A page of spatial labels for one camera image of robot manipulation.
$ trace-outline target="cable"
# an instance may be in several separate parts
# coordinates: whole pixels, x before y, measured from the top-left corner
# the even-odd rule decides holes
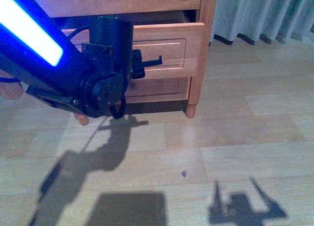
[[[16,78],[0,77],[0,82],[2,82],[2,83],[16,83],[16,82],[20,82],[20,80],[18,80]]]
[[[70,35],[68,35],[68,39],[71,40],[75,35],[84,30],[88,30],[88,26],[81,26],[78,29],[75,29]]]

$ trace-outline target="laminate floor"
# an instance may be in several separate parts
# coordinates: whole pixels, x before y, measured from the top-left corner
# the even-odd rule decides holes
[[[214,41],[180,106],[80,126],[0,97],[0,225],[314,226],[313,42]]]

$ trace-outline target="wooden cabinet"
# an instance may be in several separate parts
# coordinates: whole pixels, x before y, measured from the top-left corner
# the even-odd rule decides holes
[[[199,101],[209,36],[216,0],[36,0],[53,18],[108,14],[147,13],[152,19],[182,10],[196,10],[196,18],[172,23],[135,25],[133,49],[142,51],[143,60],[158,59],[163,64],[146,68],[146,77],[131,82],[127,102],[188,100],[186,115],[193,117]],[[69,34],[73,29],[64,29]],[[89,41],[88,30],[72,39],[80,48]]]

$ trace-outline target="wooden drawer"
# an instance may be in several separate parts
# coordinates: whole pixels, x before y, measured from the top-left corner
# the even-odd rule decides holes
[[[73,29],[63,30],[68,35]],[[134,26],[133,48],[140,49],[144,61],[162,56],[163,64],[145,68],[144,79],[195,76],[200,55],[203,23]],[[80,50],[89,42],[88,30],[72,39]]]
[[[36,0],[50,17],[199,9],[200,0]]]
[[[132,80],[126,91],[128,103],[188,99],[190,78]]]

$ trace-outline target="blue led light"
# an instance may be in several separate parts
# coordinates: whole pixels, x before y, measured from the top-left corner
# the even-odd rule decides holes
[[[63,49],[14,0],[0,0],[0,23],[52,66],[59,63]]]

